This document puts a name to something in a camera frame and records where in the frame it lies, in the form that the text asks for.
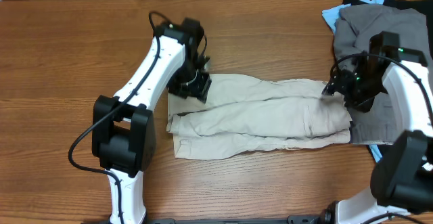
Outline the beige shorts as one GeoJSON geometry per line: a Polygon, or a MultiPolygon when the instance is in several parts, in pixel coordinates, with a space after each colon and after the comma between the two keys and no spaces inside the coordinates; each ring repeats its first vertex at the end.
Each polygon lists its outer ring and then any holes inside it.
{"type": "Polygon", "coordinates": [[[253,151],[317,149],[350,141],[342,96],[325,82],[212,74],[207,101],[169,95],[166,130],[176,158],[220,160],[253,151]]]}

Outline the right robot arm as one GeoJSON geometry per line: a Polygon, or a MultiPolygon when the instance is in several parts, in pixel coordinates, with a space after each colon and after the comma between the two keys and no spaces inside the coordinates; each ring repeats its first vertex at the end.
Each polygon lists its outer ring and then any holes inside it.
{"type": "Polygon", "coordinates": [[[318,216],[288,217],[288,223],[383,223],[432,211],[432,91],[422,51],[401,47],[399,35],[382,31],[369,51],[340,58],[323,95],[341,93],[347,108],[367,112],[386,93],[394,112],[396,139],[375,165],[370,185],[331,203],[318,216]]]}

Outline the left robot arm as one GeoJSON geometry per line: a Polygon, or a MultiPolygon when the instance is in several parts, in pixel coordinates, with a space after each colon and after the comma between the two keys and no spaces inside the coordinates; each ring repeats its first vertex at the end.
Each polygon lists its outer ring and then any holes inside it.
{"type": "Polygon", "coordinates": [[[112,97],[99,96],[93,107],[92,154],[108,174],[112,200],[109,223],[144,223],[143,173],[156,149],[154,109],[163,91],[206,102],[211,85],[198,51],[206,41],[199,21],[163,21],[154,29],[142,63],[112,97]]]}

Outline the grey garment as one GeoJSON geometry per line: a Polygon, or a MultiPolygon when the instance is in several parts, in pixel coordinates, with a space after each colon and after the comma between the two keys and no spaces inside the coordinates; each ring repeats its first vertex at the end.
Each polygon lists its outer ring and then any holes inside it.
{"type": "MultiPolygon", "coordinates": [[[[387,21],[390,26],[373,35],[368,42],[369,53],[378,55],[395,55],[393,48],[403,46],[404,48],[422,51],[428,62],[432,61],[428,45],[428,30],[426,17],[414,9],[399,10],[399,13],[394,14],[387,21]]],[[[392,109],[392,100],[390,100],[389,109],[380,109],[379,111],[386,115],[388,122],[392,125],[392,133],[389,134],[390,142],[392,143],[398,136],[399,132],[396,129],[394,111],[392,109]]]]}

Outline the light blue garment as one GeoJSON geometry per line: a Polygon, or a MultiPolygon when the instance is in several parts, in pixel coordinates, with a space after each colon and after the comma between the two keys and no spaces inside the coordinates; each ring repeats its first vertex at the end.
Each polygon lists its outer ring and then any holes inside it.
{"type": "MultiPolygon", "coordinates": [[[[322,16],[334,33],[334,55],[337,60],[369,49],[368,42],[373,36],[387,29],[387,21],[399,10],[388,6],[389,0],[343,0],[343,4],[323,10],[322,16]]],[[[348,108],[352,117],[350,126],[351,142],[367,144],[375,161],[384,151],[380,144],[390,142],[392,125],[380,109],[389,109],[390,100],[386,94],[379,94],[370,100],[372,108],[360,112],[348,108]]]]}

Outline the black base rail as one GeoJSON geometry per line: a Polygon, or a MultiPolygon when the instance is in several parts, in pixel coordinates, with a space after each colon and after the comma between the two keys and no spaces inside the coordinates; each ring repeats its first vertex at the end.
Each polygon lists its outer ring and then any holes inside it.
{"type": "Polygon", "coordinates": [[[330,212],[321,215],[290,215],[284,219],[204,219],[175,220],[148,219],[143,224],[334,224],[335,217],[330,212]]]}

